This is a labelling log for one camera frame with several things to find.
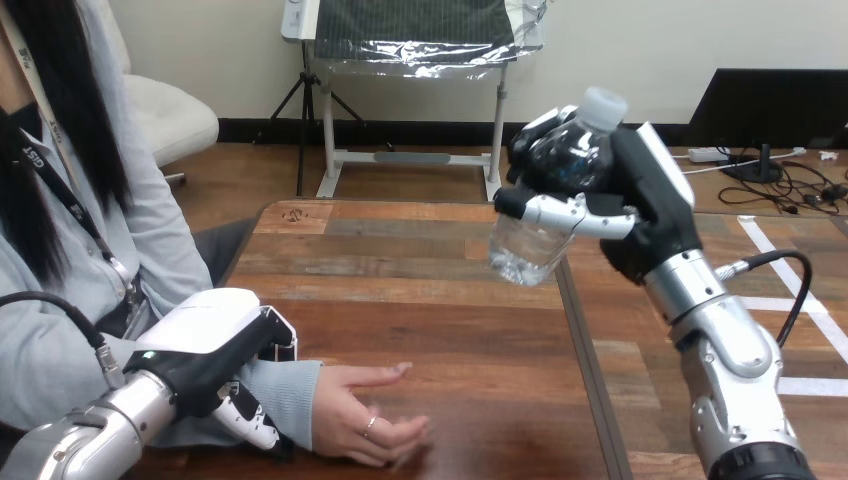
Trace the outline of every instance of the water bottle cap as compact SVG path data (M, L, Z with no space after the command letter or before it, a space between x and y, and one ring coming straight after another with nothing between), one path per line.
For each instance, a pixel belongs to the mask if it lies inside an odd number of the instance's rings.
M583 103L577 109L577 117L592 128L613 132L627 115L627 101L609 90L589 87Z

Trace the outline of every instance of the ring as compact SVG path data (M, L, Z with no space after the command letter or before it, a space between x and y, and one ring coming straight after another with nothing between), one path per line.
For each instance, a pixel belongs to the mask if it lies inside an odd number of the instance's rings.
M374 426L374 422L377 421L378 416L371 417L371 421L368 422L368 426L365 427L365 433L362 434L362 438L368 438L368 431L371 430L371 427Z

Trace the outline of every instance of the lanyard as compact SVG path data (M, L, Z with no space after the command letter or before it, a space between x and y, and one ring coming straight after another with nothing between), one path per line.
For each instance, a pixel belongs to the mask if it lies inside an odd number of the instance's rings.
M9 15L9 11L6 9L6 5L2 0L0 0L0 23L2 23L3 28L6 31L6 36L9 39L9 43L15 51L15 57L24 72L24 76L29 83L30 90L32 90L32 93L35 96L38 108L44 116L44 119L47 121L50 135L53 137L53 142L56 144L59 158L62 160L62 164L68 172L68 177L71 179L76 190L78 192L82 191L74 174L74 169L71 168L71 165L68 163L68 159L70 159L71 156L68 154L68 144L66 143L67 139L64 135L62 135L59 129L59 122L56 121L56 115L53 113L53 108L47 100L47 95L44 93L44 87L41 84L41 77L38 75L38 70L35 68L35 63L29 53L29 48L26 46L26 42L24 41L21 31L18 29L17 24L15 24L12 20L12 17ZM77 200L71 188L62 181L62 177L60 177L56 170L47 162L47 159L45 159L44 156L41 155L41 152L39 152L32 142L29 141L23 130L17 130L22 142L21 152L23 154L23 158L27 160L26 163L33 168L39 177L41 177L44 184L47 185L47 187L53 192L53 195L62 202L62 205L64 205L65 208L68 209L68 212L71 213L71 216L79 222L80 226L97 244L97 248L100 249L103 259L106 260L106 262L115 269L118 276L121 277L121 282L124 284L124 289L127 293L125 298L134 298L135 285L133 283L132 275L129 270L127 270L127 268L119 262L117 258L115 258L115 255L112 254L112 250L97 230L97 226L94 224L94 219L91 218L91 214L89 214L85 206Z
M53 137L53 142L56 144L56 149L59 152L59 158L61 158L62 163L65 165L65 170L68 171L68 176L70 177L74 188L76 188L79 192L81 190L79 188L76 173L68 164L68 159L71 158L71 156L68 154L67 139L59 130L59 122L56 121L56 115L53 113L53 107L50 106L50 102L47 100L47 94L44 93L44 87L41 84L41 77L38 75L38 70L35 68L35 62L32 60L32 55L29 52L29 48L26 45L23 34L21 34L18 25L14 22L14 20L12 20L12 16L9 14L9 10L6 8L5 2L2 1L0 1L0 23L3 24L3 28L6 30L6 38L9 39L12 50L15 51L15 58L18 60L18 64L20 64L21 70L24 72L27 83L29 83L29 88L35 97L35 102L38 104L38 109L41 111L44 119L47 120L50 135Z

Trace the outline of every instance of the plastic water bottle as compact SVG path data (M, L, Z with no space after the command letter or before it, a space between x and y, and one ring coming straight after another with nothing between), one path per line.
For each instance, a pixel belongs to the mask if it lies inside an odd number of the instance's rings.
M627 102L612 92L588 89L576 118L531 148L516 186L569 197L605 191L613 162L609 136L627 108ZM570 232L539 228L501 215L489 238L489 262L511 282L538 285L562 260L572 238Z

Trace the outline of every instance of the black hair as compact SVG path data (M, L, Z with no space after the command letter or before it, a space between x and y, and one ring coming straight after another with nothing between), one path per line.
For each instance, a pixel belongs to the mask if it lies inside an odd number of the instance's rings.
M94 75L85 26L76 0L0 0L20 28L56 120L83 167L104 211L122 210L129 182ZM0 115L0 131L16 128ZM36 278L61 280L66 258L35 173L21 151L0 139L0 221L12 247Z

